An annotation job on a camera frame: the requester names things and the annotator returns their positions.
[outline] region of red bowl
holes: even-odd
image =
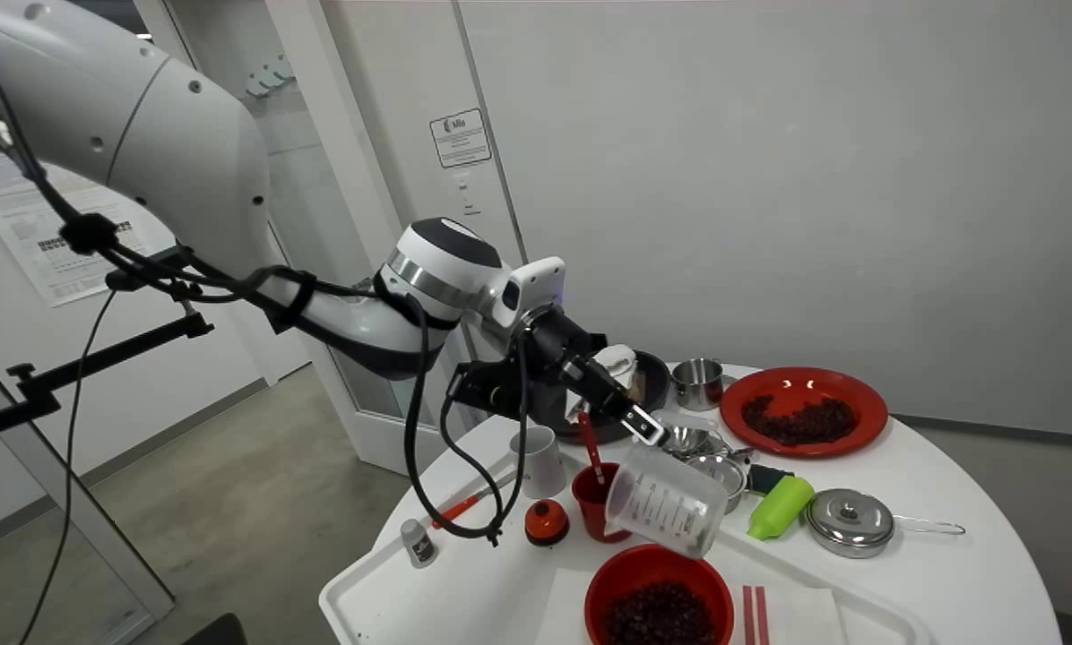
[[[735,631],[735,602],[721,581],[721,573],[706,559],[685,559],[660,545],[638,545],[602,563],[584,591],[584,631],[595,645],[609,645],[606,616],[609,609],[653,584],[681,584],[692,598],[699,598],[713,624],[713,641],[728,645]]]

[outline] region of red cup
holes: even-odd
[[[574,498],[577,498],[584,530],[606,545],[631,538],[631,530],[617,530],[617,534],[606,530],[606,498],[609,498],[613,477],[617,477],[617,462],[602,462],[602,484],[599,484],[595,469],[581,469],[574,477]]]

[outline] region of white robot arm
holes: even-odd
[[[4,154],[32,147],[32,158],[147,204],[194,251],[194,269],[237,283],[237,297],[265,308],[276,326],[298,326],[380,376],[412,376],[473,315],[498,344],[520,337],[541,369],[563,373],[631,434],[660,441],[660,423],[592,362],[588,333],[559,312],[559,258],[506,269],[470,229],[427,219],[402,233],[369,290],[258,272],[276,258],[265,244],[265,147],[255,118],[222,86],[111,22],[61,0],[0,0],[0,93]],[[29,154],[22,168],[43,186]]]

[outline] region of red plate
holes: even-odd
[[[832,441],[785,444],[746,423],[742,409],[756,398],[771,398],[767,416],[782,416],[782,419],[800,412],[803,405],[835,398],[853,412],[853,430]],[[789,459],[832,459],[871,444],[886,430],[889,409],[882,394],[875,394],[868,383],[846,373],[789,366],[789,369],[764,369],[731,383],[721,398],[721,419],[731,434],[739,434],[739,441],[753,444],[756,452],[789,455]]]

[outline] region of red object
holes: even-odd
[[[764,588],[742,588],[742,627],[746,645],[771,645],[771,609],[764,602]]]
[[[599,455],[599,430],[595,430],[592,416],[577,416],[577,434],[584,441],[584,455],[592,459],[592,469],[595,469],[599,484],[606,484],[602,480],[602,455]]]
[[[853,430],[843,437],[810,441],[810,444],[782,444],[778,437],[767,437],[746,423],[742,412],[753,398],[771,398],[767,416],[792,416],[803,405],[835,398],[857,419],[853,419]],[[875,394],[868,383],[860,383],[846,373],[789,366],[789,369],[764,369],[764,373],[753,373],[753,376],[731,383],[721,398],[721,419],[739,441],[753,444],[756,452],[789,455],[789,459],[832,459],[832,455],[850,455],[850,452],[860,452],[864,444],[871,444],[886,430],[889,409],[886,409],[882,394]]]
[[[448,509],[437,512],[437,520],[430,520],[430,527],[452,527],[463,512],[470,512],[488,491],[477,491]]]
[[[570,530],[566,509],[552,498],[538,498],[527,509],[527,541],[531,545],[559,545]]]
[[[742,631],[746,631],[746,645],[756,645],[756,624],[753,624],[753,588],[742,588]]]
[[[638,545],[602,563],[602,570],[592,577],[592,588],[584,591],[584,631],[595,645],[606,641],[606,616],[609,609],[653,584],[681,584],[692,598],[699,598],[713,624],[713,641],[728,645],[728,634],[735,631],[735,606],[728,598],[728,588],[721,573],[706,559],[685,559],[660,545]]]
[[[631,530],[606,534],[606,498],[609,498],[613,477],[617,477],[617,462],[602,462],[602,480],[595,477],[595,469],[581,469],[574,477],[574,498],[577,498],[584,530],[595,541],[624,541],[624,538],[631,538]]]

